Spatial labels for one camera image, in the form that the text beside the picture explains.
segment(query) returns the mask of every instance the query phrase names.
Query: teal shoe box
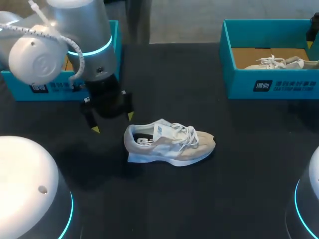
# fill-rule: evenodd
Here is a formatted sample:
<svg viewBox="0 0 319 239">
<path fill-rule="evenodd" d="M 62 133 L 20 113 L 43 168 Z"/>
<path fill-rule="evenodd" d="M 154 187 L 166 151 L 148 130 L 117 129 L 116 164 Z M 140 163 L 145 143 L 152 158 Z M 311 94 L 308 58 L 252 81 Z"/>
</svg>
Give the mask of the teal shoe box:
<svg viewBox="0 0 319 239">
<path fill-rule="evenodd" d="M 310 49 L 307 47 L 310 26 L 309 19 L 224 20 L 219 54 L 228 98 L 319 99 L 319 69 L 239 69 L 232 50 L 303 48 L 309 60 L 317 61 L 319 36 Z"/>
<path fill-rule="evenodd" d="M 115 75 L 119 78 L 122 36 L 119 22 L 110 20 L 112 44 L 117 57 L 117 69 Z M 69 77 L 74 75 L 73 71 L 61 71 L 60 75 L 52 82 L 41 86 L 29 86 L 19 81 L 10 71 L 1 72 L 7 87 L 16 101 L 81 101 L 89 96 L 86 89 L 72 92 L 69 85 Z"/>
</svg>

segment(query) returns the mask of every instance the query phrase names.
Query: shoe logo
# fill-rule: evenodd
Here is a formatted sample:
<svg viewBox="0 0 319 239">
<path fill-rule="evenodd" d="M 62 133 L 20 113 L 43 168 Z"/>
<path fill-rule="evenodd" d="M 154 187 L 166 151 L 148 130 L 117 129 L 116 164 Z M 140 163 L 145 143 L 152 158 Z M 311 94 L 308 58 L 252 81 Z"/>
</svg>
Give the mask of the shoe logo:
<svg viewBox="0 0 319 239">
<path fill-rule="evenodd" d="M 158 127 L 158 133 L 161 135 L 161 127 Z"/>
<path fill-rule="evenodd" d="M 152 139 L 147 139 L 147 138 L 139 138 L 137 140 L 137 143 L 140 145 L 150 145 L 151 143 L 153 143 Z"/>
</svg>

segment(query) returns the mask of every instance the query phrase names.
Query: shoe sole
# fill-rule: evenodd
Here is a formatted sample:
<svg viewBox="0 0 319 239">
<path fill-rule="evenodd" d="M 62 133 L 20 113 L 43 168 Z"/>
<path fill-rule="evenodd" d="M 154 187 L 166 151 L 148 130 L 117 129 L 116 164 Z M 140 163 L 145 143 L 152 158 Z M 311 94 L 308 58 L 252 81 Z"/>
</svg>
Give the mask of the shoe sole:
<svg viewBox="0 0 319 239">
<path fill-rule="evenodd" d="M 136 153 L 129 153 L 128 162 L 129 163 L 151 163 L 155 161 L 163 161 L 163 162 L 170 163 L 171 165 L 174 165 L 176 167 L 183 167 L 183 166 L 188 166 L 203 160 L 204 158 L 208 157 L 212 152 L 213 151 L 193 160 L 183 160 L 183 161 L 175 160 L 172 158 L 166 158 L 163 156 L 156 156 L 156 155 L 147 156 L 147 155 L 141 155 Z"/>
</svg>

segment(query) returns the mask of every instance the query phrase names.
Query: shoe insole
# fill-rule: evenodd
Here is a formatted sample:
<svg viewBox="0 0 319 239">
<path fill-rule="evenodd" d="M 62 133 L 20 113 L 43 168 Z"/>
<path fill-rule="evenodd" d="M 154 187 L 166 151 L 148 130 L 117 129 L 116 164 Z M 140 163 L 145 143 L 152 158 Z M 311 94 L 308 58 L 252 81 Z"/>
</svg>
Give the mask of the shoe insole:
<svg viewBox="0 0 319 239">
<path fill-rule="evenodd" d="M 145 133 L 133 134 L 134 141 L 140 145 L 150 145 L 153 143 L 153 135 Z"/>
</svg>

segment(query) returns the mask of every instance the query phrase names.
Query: gray floor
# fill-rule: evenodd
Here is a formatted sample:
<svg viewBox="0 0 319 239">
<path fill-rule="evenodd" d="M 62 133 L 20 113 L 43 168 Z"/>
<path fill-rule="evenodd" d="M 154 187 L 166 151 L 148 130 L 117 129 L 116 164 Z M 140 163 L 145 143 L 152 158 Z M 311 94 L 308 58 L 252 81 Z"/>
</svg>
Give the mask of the gray floor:
<svg viewBox="0 0 319 239">
<path fill-rule="evenodd" d="M 32 12 L 27 0 L 0 0 L 0 10 Z M 217 42 L 225 18 L 310 18 L 316 11 L 318 0 L 153 0 L 151 43 Z M 108 13 L 121 21 L 128 41 L 124 4 L 109 5 Z"/>
</svg>

